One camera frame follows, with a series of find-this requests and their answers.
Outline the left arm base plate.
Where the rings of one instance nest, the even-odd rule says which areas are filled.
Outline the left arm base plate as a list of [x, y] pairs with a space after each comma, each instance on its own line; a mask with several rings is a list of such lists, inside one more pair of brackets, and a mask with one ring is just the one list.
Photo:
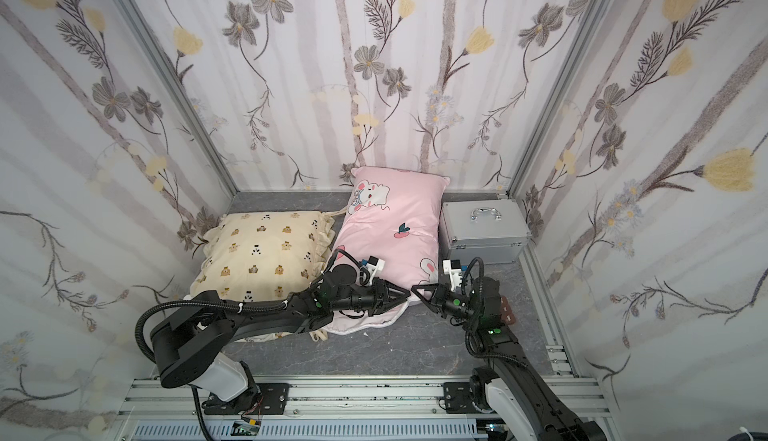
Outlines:
[[210, 394], [202, 403], [206, 415], [282, 415], [288, 401], [288, 383], [259, 383], [236, 398], [223, 401]]

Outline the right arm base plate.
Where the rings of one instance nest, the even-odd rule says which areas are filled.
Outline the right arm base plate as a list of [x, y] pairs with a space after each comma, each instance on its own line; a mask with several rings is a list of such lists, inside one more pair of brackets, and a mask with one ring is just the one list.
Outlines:
[[445, 382], [442, 390], [442, 407], [448, 414], [479, 413], [469, 382]]

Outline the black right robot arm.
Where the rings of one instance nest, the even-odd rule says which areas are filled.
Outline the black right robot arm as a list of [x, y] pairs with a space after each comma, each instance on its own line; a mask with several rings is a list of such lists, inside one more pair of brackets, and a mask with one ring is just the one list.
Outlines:
[[500, 282], [485, 274], [476, 257], [460, 277], [459, 290], [447, 283], [415, 285], [412, 293], [428, 309], [464, 331], [465, 347], [486, 367], [470, 385], [478, 410], [496, 413], [516, 440], [605, 440], [595, 421], [568, 408], [531, 366], [502, 313]]

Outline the cream bear print pillow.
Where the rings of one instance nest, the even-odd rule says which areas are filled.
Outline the cream bear print pillow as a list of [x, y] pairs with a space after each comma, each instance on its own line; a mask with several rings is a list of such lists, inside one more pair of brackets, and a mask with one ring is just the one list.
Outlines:
[[282, 301], [323, 270], [333, 224], [320, 211], [228, 214], [203, 236], [205, 259], [189, 296], [215, 291], [222, 300]]

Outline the pink cartoon pillow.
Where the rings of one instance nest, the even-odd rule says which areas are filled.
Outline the pink cartoon pillow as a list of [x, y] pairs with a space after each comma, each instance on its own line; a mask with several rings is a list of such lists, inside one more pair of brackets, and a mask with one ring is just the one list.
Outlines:
[[360, 167], [334, 246], [384, 262], [381, 278], [405, 290], [438, 279], [438, 226], [447, 177]]

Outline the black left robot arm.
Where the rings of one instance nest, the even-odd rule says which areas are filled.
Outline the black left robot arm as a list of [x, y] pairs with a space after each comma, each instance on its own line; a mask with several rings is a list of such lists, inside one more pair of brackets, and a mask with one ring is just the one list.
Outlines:
[[372, 276], [361, 262], [336, 249], [329, 267], [306, 289], [283, 300], [223, 300], [208, 290], [190, 300], [151, 307], [137, 320], [134, 335], [139, 350], [157, 367], [161, 385], [176, 388], [196, 384], [236, 340], [316, 331], [341, 311], [378, 316], [409, 297], [409, 290]]

